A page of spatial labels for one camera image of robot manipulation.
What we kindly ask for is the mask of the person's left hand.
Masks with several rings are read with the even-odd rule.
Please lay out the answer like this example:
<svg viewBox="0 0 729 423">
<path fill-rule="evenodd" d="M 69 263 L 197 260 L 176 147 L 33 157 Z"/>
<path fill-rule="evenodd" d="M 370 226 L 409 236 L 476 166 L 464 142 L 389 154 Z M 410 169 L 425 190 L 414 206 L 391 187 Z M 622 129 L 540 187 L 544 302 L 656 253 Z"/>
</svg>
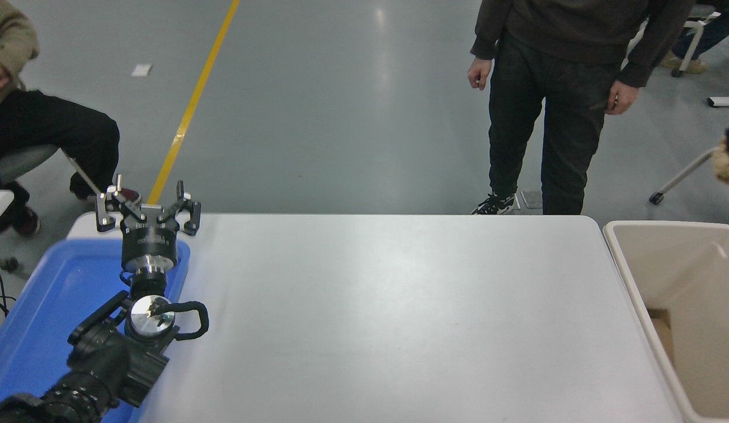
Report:
<svg viewBox="0 0 729 423">
<path fill-rule="evenodd" d="M 639 91 L 640 88 L 615 80 L 607 97 L 606 114 L 615 116 L 626 113 L 638 99 Z"/>
</svg>

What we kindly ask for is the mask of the person's right hand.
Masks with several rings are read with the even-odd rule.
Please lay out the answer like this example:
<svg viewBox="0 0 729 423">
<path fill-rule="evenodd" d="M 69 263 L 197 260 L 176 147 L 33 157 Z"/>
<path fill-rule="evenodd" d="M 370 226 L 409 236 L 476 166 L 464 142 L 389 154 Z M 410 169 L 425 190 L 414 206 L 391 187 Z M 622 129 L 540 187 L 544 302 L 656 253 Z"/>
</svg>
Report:
<svg viewBox="0 0 729 423">
<path fill-rule="evenodd" d="M 475 57 L 467 70 L 467 80 L 472 89 L 485 90 L 489 75 L 493 69 L 493 59 Z"/>
</svg>

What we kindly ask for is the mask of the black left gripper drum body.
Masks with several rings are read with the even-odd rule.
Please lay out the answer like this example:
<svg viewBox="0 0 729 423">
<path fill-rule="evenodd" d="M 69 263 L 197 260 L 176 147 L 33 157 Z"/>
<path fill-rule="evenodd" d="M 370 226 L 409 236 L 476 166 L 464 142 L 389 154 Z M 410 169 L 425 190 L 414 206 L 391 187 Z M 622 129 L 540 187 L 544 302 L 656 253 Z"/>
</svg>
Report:
<svg viewBox="0 0 729 423">
<path fill-rule="evenodd" d="M 122 268 L 129 273 L 145 268 L 158 268 L 165 273 L 178 263 L 176 231 L 178 224 L 171 219 L 159 222 L 165 211 L 162 206 L 142 206 L 145 221 L 128 215 L 121 222 Z"/>
</svg>

